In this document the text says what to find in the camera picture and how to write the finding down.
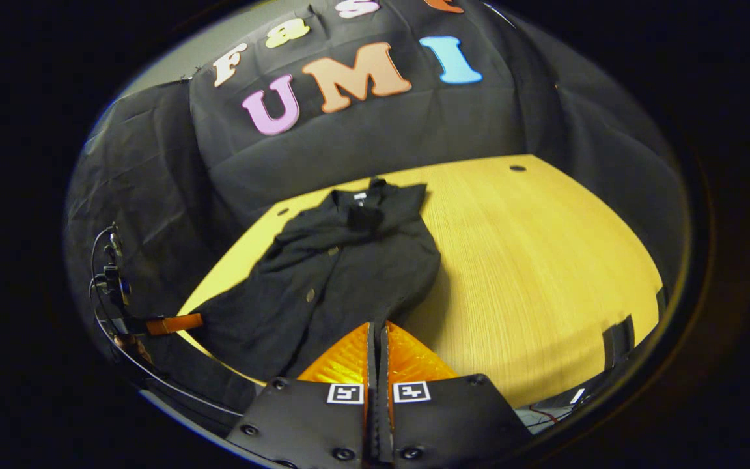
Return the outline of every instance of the foam letter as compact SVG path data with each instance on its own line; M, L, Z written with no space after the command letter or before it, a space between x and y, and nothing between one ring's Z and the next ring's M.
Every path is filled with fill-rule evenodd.
M297 119L300 118L300 104L294 96L294 90L291 89L291 80L290 74L283 75L268 85L268 88L279 93L279 98L282 99L285 107L285 112L279 119L271 119L271 116L268 115L265 103L262 103L262 97L265 96L265 92L262 90L254 92L242 102L242 107L247 109L251 119L253 119L253 125L256 125L257 130L263 134L281 134L294 127Z
M334 113L346 109L352 103L351 99L340 93L339 87L360 101L365 100L369 77L372 77L372 82L375 83L372 87L372 94L375 96L389 96L413 88L413 84L402 78L396 70L389 56L389 48L386 42L362 46L357 50L354 68L348 68L328 57L307 63L303 67L303 73L314 77L326 99L322 111Z
M379 8L381 5L378 2L345 0L345 2L337 3L334 9L340 12L340 18L354 18L378 11Z
M450 6L448 3L452 2L452 0L425 0L425 2L426 4L430 5L432 8L441 10L443 12L452 12L452 13L465 12L461 8Z
M436 54L444 73L439 79L444 83L476 83L482 81L482 74L471 68L464 54L459 50L459 41L453 36L429 36L421 38L419 42Z
M290 19L268 31L268 41L265 41L265 45L269 48L276 48L286 44L291 39L305 36L310 30L311 28L307 27L306 22L300 18Z
M242 44L239 44L238 46L233 48L232 51L224 54L221 59L218 59L216 62L214 62L214 67L216 68L216 83L214 83L215 87L218 88L220 84L227 81L227 78L231 78L233 74L236 73L236 66L239 65L239 61L242 59L240 53L242 53L246 49L247 44L245 44L245 42L242 42Z

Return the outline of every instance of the blue letter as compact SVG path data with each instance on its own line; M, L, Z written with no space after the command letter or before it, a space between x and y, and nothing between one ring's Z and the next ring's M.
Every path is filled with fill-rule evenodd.
M482 81L482 74L471 68L467 63L462 51L459 50L459 41L453 36L429 36L421 38L419 42L431 48L436 54L444 73L439 78L444 83L476 83Z

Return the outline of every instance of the wooden table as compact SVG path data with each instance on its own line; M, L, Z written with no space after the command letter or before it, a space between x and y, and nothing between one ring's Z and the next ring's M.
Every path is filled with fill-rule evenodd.
M488 375L512 406L557 395L604 371L602 332L628 315L636 344L658 322L661 278L641 241L604 202L539 158L480 158L380 177L428 185L422 217L441 252L434 288L405 329L459 375ZM274 205L178 314L247 278L301 210L319 205L332 189L367 185L368 178L360 179Z

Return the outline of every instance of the orange strap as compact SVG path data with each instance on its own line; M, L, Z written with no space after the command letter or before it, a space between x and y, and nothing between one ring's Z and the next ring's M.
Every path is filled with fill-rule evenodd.
M177 330L193 329L202 326L202 315L199 313L193 315L182 315L182 317L172 317L148 320L146 329L152 335L171 334Z

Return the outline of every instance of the black shirt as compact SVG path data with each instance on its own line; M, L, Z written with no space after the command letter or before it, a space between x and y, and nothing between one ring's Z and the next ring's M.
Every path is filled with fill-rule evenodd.
M218 359L251 377L296 377L364 322L400 320L424 299L440 266L420 217L426 184L372 179L334 190L283 231L250 275L194 312L188 330Z

